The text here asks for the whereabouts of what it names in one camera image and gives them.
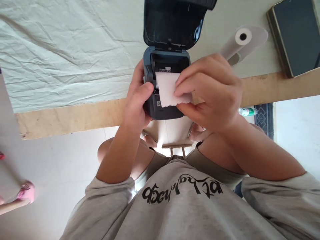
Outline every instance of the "smartphone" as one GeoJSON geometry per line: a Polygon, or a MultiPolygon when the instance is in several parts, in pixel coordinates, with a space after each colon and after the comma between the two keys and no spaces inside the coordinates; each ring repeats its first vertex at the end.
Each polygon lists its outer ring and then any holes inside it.
{"type": "Polygon", "coordinates": [[[313,0],[284,0],[267,18],[288,77],[320,67],[320,31],[313,0]]]}

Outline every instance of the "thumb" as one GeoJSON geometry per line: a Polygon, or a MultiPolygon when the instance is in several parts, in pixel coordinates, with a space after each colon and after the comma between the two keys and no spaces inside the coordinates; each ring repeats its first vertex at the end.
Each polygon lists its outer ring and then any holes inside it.
{"type": "Polygon", "coordinates": [[[137,104],[144,104],[144,102],[151,96],[153,89],[153,84],[147,82],[136,89],[131,100],[137,104]]]}
{"type": "Polygon", "coordinates": [[[198,122],[202,118],[202,114],[198,111],[197,106],[192,103],[179,103],[177,108],[193,122],[198,122]]]}

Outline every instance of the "cloth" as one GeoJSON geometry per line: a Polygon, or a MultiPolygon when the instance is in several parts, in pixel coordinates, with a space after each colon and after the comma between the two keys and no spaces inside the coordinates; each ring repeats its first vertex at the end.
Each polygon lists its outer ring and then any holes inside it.
{"type": "Polygon", "coordinates": [[[246,177],[247,202],[175,159],[134,196],[134,181],[94,178],[61,239],[317,239],[320,183],[309,173],[281,182],[246,177]]]}
{"type": "Polygon", "coordinates": [[[242,181],[246,175],[230,172],[219,165],[206,158],[199,150],[198,147],[202,142],[198,142],[195,149],[192,150],[186,157],[173,155],[172,157],[166,157],[165,155],[155,151],[155,154],[147,166],[146,170],[134,181],[135,191],[139,191],[146,184],[147,180],[161,167],[168,164],[173,159],[185,160],[192,167],[196,168],[200,172],[208,174],[210,177],[215,178],[217,181],[223,183],[231,190],[242,181]]]}

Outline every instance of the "printer lid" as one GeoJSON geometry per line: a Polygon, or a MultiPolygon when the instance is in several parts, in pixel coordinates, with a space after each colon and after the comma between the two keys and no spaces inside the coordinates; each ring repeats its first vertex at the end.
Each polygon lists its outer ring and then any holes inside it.
{"type": "Polygon", "coordinates": [[[161,50],[188,50],[199,40],[207,9],[217,0],[145,0],[143,39],[161,50]]]}

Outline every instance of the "knee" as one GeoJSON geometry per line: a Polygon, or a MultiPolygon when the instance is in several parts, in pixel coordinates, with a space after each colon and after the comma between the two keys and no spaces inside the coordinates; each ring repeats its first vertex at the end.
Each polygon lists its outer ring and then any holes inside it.
{"type": "Polygon", "coordinates": [[[106,155],[106,153],[108,152],[110,145],[112,143],[113,138],[108,139],[107,141],[104,141],[103,143],[101,143],[100,147],[98,148],[98,161],[99,163],[102,162],[104,156],[106,155]]]}
{"type": "Polygon", "coordinates": [[[252,123],[250,123],[252,126],[254,126],[256,129],[258,129],[260,132],[263,132],[264,133],[264,131],[262,130],[262,128],[261,127],[258,127],[257,125],[255,125],[255,124],[252,124],[252,123]]]}

